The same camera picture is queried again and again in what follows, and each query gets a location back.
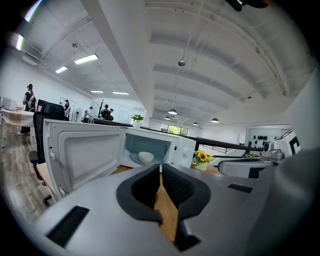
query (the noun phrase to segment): open microwave door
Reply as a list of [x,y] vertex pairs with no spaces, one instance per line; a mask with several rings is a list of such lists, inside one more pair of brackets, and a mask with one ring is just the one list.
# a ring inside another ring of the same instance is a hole
[[125,131],[118,126],[45,119],[45,161],[58,198],[119,165]]

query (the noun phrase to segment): microwave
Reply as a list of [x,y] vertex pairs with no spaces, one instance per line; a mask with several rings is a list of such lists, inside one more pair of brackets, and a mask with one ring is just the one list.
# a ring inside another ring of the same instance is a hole
[[182,136],[131,127],[52,119],[43,122],[44,157],[58,200],[120,165],[143,166],[139,152],[154,155],[148,165],[168,163],[189,168],[195,146],[196,141]]

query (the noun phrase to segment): flower pot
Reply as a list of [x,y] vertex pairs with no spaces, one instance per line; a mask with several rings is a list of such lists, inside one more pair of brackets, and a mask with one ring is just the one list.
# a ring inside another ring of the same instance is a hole
[[200,162],[194,168],[196,168],[199,171],[206,171],[207,170],[207,162]]
[[133,128],[136,128],[136,129],[139,129],[141,127],[141,122],[136,122],[136,121],[133,121],[132,125],[133,125]]

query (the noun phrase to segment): window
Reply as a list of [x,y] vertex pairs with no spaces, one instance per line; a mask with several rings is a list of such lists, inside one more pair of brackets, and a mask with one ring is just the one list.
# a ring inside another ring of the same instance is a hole
[[188,130],[187,128],[179,127],[179,126],[174,126],[174,125],[168,125],[168,124],[161,124],[160,126],[160,131],[165,132],[165,133],[170,133],[170,134],[176,134],[176,135],[188,135]]

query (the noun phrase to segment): potted plant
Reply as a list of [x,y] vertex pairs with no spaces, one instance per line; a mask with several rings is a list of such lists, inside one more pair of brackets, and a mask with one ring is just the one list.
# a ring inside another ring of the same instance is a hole
[[132,123],[133,128],[137,128],[137,129],[141,127],[141,124],[142,124],[141,121],[145,119],[140,114],[134,114],[131,118],[133,119],[133,123]]
[[192,165],[199,171],[206,171],[207,164],[214,159],[214,156],[201,150],[194,151]]

